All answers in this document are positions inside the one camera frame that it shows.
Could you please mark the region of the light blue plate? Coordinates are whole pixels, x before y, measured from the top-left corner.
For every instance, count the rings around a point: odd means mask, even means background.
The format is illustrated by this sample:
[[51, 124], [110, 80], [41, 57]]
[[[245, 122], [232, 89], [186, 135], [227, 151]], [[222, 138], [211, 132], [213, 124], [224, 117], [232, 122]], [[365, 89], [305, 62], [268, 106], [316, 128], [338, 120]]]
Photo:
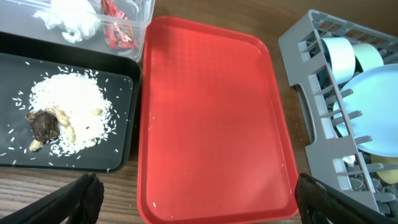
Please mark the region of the light blue plate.
[[343, 98], [347, 113], [360, 111], [351, 120], [356, 137], [371, 136], [361, 143], [364, 152], [383, 157], [397, 157], [397, 64], [389, 64], [360, 73], [341, 91], [353, 93]]

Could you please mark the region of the green bowl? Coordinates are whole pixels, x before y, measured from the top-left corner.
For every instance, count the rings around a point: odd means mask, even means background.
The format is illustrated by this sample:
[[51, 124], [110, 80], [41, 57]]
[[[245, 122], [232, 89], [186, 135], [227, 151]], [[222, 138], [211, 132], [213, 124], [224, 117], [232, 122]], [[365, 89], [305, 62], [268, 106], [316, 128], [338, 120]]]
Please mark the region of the green bowl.
[[356, 44], [353, 50], [356, 59], [355, 72], [366, 72], [384, 65], [379, 51], [371, 44]]

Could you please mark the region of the pink plastic fork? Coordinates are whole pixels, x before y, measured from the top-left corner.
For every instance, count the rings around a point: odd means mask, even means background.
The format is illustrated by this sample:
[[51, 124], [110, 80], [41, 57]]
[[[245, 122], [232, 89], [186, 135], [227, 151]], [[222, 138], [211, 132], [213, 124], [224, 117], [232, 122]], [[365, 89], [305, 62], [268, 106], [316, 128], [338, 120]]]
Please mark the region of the pink plastic fork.
[[356, 162], [355, 155], [345, 156], [342, 158], [343, 162], [346, 164], [347, 167], [354, 167]]

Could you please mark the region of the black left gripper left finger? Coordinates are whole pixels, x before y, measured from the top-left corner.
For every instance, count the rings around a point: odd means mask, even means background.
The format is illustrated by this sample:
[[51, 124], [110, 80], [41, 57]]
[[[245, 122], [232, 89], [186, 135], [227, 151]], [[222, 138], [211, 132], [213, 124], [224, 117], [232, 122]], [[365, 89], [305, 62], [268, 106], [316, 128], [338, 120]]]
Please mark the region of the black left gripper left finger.
[[1, 224], [96, 223], [104, 200], [104, 184], [95, 173], [1, 218]]

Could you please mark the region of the yellow cup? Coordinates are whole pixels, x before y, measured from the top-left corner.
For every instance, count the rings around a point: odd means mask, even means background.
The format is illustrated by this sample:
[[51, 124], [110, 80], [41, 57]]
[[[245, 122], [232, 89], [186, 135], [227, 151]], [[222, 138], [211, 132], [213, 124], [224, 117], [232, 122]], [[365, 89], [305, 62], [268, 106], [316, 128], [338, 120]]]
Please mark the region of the yellow cup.
[[[383, 163], [385, 165], [394, 165], [397, 164], [396, 157], [383, 157], [371, 154], [371, 162], [372, 163]], [[397, 169], [387, 170], [387, 171], [379, 171], [377, 172], [378, 176], [387, 184], [396, 184], [397, 183]]]

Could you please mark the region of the red snack wrapper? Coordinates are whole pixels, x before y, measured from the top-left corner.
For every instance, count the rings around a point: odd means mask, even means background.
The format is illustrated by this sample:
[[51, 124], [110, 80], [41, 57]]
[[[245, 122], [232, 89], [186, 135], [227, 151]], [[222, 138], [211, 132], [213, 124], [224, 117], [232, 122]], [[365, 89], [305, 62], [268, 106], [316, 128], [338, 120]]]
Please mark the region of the red snack wrapper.
[[[112, 0], [102, 0], [101, 6], [107, 16], [128, 20], [128, 16], [120, 10]], [[133, 49], [138, 47], [132, 27], [129, 25], [110, 22], [104, 28], [105, 42], [111, 49]]]

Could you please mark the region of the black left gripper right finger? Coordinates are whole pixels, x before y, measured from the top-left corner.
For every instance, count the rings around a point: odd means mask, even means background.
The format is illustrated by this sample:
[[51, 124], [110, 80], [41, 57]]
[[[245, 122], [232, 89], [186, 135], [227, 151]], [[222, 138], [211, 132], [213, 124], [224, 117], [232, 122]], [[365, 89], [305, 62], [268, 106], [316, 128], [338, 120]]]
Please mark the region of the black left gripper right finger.
[[395, 224], [395, 220], [305, 173], [298, 177], [295, 200], [305, 224]]

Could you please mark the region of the light blue bowl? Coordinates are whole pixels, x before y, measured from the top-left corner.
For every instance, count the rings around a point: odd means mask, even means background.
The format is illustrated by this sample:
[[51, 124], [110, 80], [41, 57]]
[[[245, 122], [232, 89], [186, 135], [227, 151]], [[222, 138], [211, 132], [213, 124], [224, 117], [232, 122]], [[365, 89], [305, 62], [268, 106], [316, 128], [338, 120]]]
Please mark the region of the light blue bowl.
[[337, 84], [350, 80], [354, 75], [356, 58], [349, 40], [344, 37], [322, 38], [322, 44]]

